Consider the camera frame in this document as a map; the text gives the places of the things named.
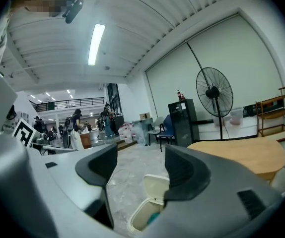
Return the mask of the group of small hall lights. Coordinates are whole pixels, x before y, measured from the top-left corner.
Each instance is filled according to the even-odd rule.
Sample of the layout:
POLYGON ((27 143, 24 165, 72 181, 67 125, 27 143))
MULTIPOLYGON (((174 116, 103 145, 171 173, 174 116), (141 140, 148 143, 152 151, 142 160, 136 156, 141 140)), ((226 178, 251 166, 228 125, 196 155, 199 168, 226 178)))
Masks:
POLYGON ((45 103, 45 102, 54 102, 54 101, 64 101, 69 100, 71 96, 74 96, 75 90, 60 90, 52 92, 43 92, 40 94, 28 94, 27 97, 30 101, 35 103, 45 103))

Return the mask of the white roller blind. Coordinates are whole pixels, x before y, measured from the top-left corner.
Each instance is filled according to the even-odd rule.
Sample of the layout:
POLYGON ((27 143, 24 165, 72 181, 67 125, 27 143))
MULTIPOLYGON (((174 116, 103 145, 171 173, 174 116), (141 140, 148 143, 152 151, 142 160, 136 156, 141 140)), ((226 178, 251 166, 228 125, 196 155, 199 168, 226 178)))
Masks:
POLYGON ((193 100, 197 120, 205 119, 206 112, 196 90, 199 71, 196 59, 184 44, 146 73, 158 117, 169 114, 168 104, 179 101, 180 92, 186 99, 193 100))
POLYGON ((234 108, 274 97, 282 86, 271 54, 241 16, 209 28, 184 47, 194 74, 205 67, 223 73, 232 88, 234 108))

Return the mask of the oval wooden table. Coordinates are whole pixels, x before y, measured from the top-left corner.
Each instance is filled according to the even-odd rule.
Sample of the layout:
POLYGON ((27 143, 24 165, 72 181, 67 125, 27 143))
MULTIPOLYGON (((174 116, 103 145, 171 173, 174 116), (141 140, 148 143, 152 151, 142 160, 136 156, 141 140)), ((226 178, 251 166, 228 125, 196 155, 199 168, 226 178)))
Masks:
POLYGON ((268 182, 272 182, 285 165, 284 148, 276 140, 266 137, 201 141, 188 148, 236 161, 268 182))

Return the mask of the black pedestal fan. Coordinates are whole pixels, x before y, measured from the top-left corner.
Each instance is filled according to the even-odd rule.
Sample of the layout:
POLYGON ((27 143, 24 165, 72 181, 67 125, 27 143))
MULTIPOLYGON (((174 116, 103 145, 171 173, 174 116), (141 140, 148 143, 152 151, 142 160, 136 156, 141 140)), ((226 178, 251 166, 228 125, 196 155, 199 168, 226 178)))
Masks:
POLYGON ((233 107, 233 91, 225 75, 212 67, 200 69, 196 79, 199 100, 205 110, 218 118, 220 140, 223 140, 223 118, 233 107))

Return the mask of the grey chair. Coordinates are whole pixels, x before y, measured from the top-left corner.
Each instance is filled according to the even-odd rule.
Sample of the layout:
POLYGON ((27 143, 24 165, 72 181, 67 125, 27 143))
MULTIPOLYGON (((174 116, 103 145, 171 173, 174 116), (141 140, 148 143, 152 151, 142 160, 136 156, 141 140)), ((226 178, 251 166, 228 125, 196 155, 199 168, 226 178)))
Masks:
POLYGON ((164 131, 164 118, 158 117, 154 122, 148 125, 148 144, 151 144, 151 136, 155 136, 156 141, 158 141, 158 135, 164 131))

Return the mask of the teal plastic scrap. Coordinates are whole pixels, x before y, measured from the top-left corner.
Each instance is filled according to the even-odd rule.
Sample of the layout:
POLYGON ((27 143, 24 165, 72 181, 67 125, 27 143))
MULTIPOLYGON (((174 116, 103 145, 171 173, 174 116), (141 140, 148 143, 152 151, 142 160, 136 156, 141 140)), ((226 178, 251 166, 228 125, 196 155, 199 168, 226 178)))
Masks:
POLYGON ((147 220, 146 225, 147 226, 150 225, 159 215, 160 215, 160 212, 152 213, 149 219, 147 220))

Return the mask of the long ceiling light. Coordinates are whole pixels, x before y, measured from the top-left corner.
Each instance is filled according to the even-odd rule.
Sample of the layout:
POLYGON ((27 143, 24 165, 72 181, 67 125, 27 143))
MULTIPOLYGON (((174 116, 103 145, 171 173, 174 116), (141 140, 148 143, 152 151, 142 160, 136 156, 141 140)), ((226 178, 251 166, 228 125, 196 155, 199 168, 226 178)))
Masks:
POLYGON ((93 29, 92 37, 91 37, 91 43, 89 48, 89 54, 88 54, 88 62, 87 64, 89 66, 94 66, 96 63, 96 57, 98 54, 100 42, 103 36, 105 30, 105 25, 102 24, 96 24, 93 29))

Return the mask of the cluster of clear water jugs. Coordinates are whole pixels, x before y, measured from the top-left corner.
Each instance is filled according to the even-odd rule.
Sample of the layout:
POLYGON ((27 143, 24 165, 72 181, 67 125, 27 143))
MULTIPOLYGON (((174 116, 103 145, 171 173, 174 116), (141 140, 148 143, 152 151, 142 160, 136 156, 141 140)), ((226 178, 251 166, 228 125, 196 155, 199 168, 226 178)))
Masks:
POLYGON ((132 143, 136 141, 136 133, 134 131, 133 123, 124 123, 118 129, 118 134, 121 140, 124 140, 126 143, 132 143))

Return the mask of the blue chair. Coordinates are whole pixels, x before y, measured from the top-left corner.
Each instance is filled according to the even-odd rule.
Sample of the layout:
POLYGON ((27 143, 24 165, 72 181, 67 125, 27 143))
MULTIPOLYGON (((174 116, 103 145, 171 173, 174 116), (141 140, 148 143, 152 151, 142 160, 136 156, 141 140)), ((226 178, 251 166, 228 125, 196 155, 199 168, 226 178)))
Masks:
POLYGON ((168 144, 172 144, 173 139, 175 138, 175 133, 174 133, 170 115, 167 115, 167 117, 165 118, 162 124, 162 127, 163 127, 163 131, 158 135, 161 152, 162 152, 162 141, 166 139, 168 144))

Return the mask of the wooden platform steps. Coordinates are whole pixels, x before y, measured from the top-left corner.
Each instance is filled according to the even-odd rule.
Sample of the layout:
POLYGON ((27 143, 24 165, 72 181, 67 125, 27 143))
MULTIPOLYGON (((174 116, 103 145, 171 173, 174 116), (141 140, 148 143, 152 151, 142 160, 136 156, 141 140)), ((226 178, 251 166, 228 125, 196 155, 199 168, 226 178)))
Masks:
POLYGON ((125 140, 121 140, 119 136, 114 136, 114 137, 105 138, 105 139, 95 138, 95 139, 91 140, 91 146, 92 147, 100 146, 103 144, 113 144, 113 143, 117 144, 118 151, 124 150, 128 147, 131 147, 131 146, 137 144, 137 142, 135 140, 127 143, 125 140))

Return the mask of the wooden shelf rack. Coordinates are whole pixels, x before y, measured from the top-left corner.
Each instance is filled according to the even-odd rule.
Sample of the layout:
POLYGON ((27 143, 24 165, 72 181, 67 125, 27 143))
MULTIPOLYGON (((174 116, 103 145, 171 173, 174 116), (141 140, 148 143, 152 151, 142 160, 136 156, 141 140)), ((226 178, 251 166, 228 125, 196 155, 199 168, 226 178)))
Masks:
POLYGON ((280 94, 255 103, 257 136, 268 137, 278 142, 285 141, 285 86, 280 94))

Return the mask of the cream lidded trash bin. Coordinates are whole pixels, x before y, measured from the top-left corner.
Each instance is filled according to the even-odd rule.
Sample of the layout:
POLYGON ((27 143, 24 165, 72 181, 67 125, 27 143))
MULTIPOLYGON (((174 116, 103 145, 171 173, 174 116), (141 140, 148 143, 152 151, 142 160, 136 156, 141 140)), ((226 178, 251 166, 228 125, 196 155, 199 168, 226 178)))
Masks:
POLYGON ((164 203, 154 203, 150 199, 145 199, 131 215, 127 222, 128 230, 135 235, 141 233, 146 227, 147 220, 152 213, 162 212, 164 203))

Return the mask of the plastic-wrapped grey box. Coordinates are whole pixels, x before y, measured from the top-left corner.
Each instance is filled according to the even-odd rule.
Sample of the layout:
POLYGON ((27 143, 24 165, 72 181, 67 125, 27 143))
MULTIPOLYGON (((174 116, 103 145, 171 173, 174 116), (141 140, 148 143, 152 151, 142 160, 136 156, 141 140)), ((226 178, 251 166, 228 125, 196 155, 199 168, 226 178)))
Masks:
POLYGON ((149 131, 152 130, 153 119, 143 119, 133 121, 132 134, 133 138, 138 144, 147 146, 149 144, 148 135, 149 131))

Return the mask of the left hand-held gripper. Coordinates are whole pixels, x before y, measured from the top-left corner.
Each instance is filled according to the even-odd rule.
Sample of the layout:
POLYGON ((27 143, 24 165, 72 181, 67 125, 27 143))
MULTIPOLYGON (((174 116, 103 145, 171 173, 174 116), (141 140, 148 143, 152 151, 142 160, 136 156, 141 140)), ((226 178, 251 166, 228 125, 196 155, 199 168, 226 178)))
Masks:
POLYGON ((24 119, 19 120, 12 136, 19 139, 25 147, 38 150, 41 156, 76 151, 71 148, 50 145, 47 135, 39 133, 24 119))

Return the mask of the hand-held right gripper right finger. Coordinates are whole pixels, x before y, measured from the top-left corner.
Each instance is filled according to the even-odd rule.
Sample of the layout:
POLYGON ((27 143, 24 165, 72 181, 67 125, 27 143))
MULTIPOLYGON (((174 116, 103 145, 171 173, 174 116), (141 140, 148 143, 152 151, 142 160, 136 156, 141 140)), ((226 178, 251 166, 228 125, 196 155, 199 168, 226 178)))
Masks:
POLYGON ((185 147, 167 145, 165 168, 169 175, 169 189, 165 201, 190 201, 211 181, 211 171, 204 162, 204 153, 185 147))

